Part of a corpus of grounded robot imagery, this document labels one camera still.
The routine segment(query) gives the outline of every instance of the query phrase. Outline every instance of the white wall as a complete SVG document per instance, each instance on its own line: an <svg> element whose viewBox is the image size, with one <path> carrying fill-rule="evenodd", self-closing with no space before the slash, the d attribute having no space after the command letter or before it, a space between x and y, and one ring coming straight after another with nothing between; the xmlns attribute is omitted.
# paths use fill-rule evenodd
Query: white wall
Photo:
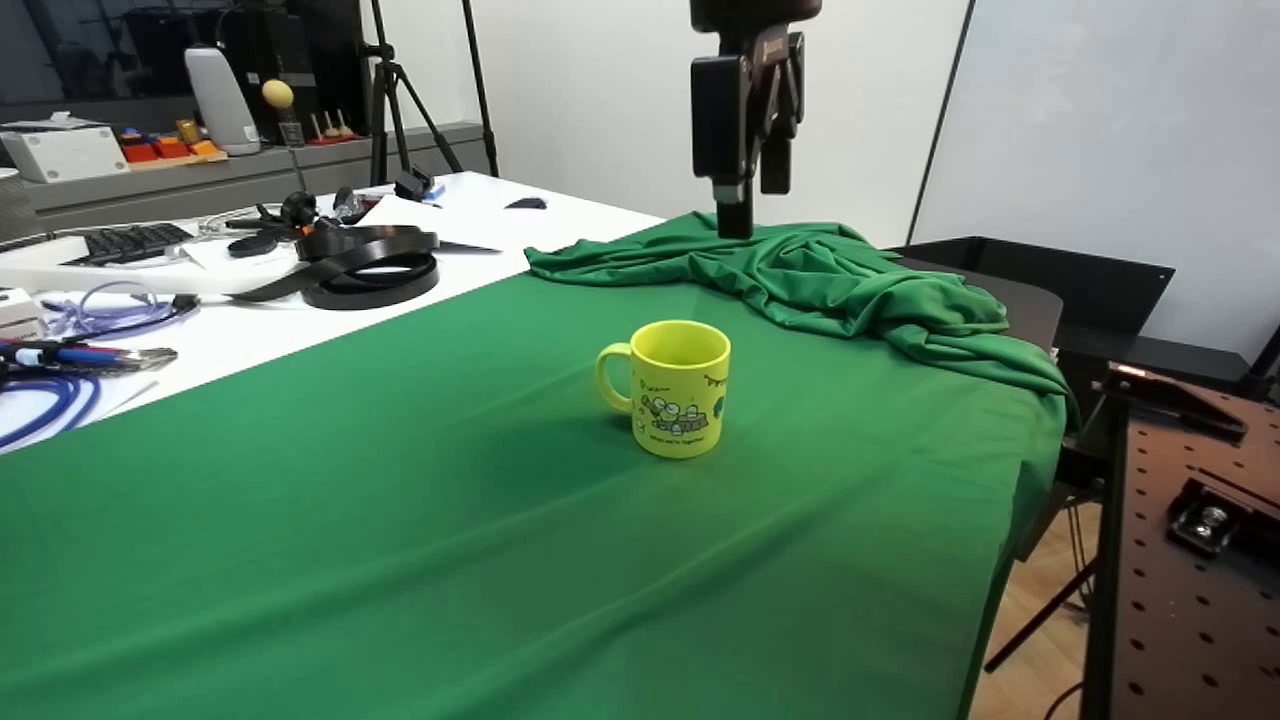
<svg viewBox="0 0 1280 720"><path fill-rule="evenodd" d="M707 209L687 159L687 0L478 0L506 176L656 217ZM962 0L827 0L809 19L797 192L760 219L843 219L902 244Z"/></svg>
<svg viewBox="0 0 1280 720"><path fill-rule="evenodd" d="M1173 265L1148 338L1280 325L1280 0L980 0L930 238Z"/></svg>

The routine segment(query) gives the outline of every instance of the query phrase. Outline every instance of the mug handle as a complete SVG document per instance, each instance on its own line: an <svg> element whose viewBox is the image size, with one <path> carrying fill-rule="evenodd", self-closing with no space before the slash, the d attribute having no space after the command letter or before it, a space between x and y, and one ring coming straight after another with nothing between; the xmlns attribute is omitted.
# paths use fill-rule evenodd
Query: mug handle
<svg viewBox="0 0 1280 720"><path fill-rule="evenodd" d="M633 399L610 386L610 359L633 359L633 343L610 343L598 356L598 388L602 388L604 405L617 411L633 411Z"/></svg>

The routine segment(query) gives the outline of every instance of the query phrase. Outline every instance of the tripod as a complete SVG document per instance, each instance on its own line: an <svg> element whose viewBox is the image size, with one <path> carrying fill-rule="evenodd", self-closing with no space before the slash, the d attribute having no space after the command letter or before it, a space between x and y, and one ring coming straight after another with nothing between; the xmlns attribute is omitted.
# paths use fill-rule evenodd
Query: tripod
<svg viewBox="0 0 1280 720"><path fill-rule="evenodd" d="M489 98L484 98L484 68L481 68L478 19L471 19L471 4L469 4L469 0L464 0L464 19L469 19L471 73L478 73L478 94L481 94L484 157L489 157L489 174L498 176L498 145L491 145L491 120L489 120ZM446 137L441 125L432 120L423 98L412 89L405 63L396 60L396 50L389 43L385 4L379 4L379 0L371 0L371 27L376 27L376 43L366 43L366 55L376 60L376 68L371 68L371 94L367 94L367 137L371 137L367 181L371 181L371 186L385 186L385 181L389 181L389 108L393 108L393 132L396 132L402 174L420 176L420 174L409 165L405 115L402 115L402 89L409 94L409 100L416 105L416 111L429 120L429 132L432 132L432 141L437 141L449 174L464 174L464 165L458 159L449 137Z"/></svg>

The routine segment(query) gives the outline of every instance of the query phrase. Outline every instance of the yellow mug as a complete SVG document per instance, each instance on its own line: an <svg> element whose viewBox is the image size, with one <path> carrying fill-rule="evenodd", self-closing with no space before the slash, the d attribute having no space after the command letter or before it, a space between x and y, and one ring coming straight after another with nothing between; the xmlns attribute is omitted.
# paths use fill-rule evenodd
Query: yellow mug
<svg viewBox="0 0 1280 720"><path fill-rule="evenodd" d="M629 343L598 356L598 388L610 407L633 418L633 438L652 456L700 456L722 445L733 343L695 322L656 322ZM610 382L610 366L633 366L633 391Z"/></svg>

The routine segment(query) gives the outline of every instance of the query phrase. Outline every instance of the black stand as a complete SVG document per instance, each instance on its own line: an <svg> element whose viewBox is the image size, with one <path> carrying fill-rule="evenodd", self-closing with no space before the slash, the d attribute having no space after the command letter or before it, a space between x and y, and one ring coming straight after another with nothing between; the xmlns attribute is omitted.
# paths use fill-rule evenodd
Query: black stand
<svg viewBox="0 0 1280 720"><path fill-rule="evenodd" d="M1040 633L1040 623L1065 610L1069 597L1078 597L1078 588L1094 578L1089 560L1021 633L1008 637L1008 643L998 650L998 657L983 665L983 672L998 672L1016 650L1023 650L1023 640L1033 640Z"/></svg>
<svg viewBox="0 0 1280 720"><path fill-rule="evenodd" d="M757 157L760 192L792 192L800 73L805 38L786 23L725 34L722 55L693 63L693 174L714 176L722 238L751 238Z"/></svg>
<svg viewBox="0 0 1280 720"><path fill-rule="evenodd" d="M491 145L491 120L489 120L489 98L484 98L484 68L481 68L478 23L471 23L471 4L469 0L464 0L464 19L469 19L471 73L478 73L478 94L481 94L484 157L489 157L489 168L498 176L498 145ZM376 43L366 50L366 55L376 55L371 94L367 94L367 137L371 137L367 181L371 186L389 186L389 108L393 108L402 174L416 176L416 168L409 159L409 145L405 145L402 89L409 94L412 108L429 120L429 132L432 132L449 174L464 174L464 165L458 159L449 137L432 120L423 98L412 89L405 63L396 60L396 50L389 43L379 0L371 0L371 27L376 27Z"/></svg>

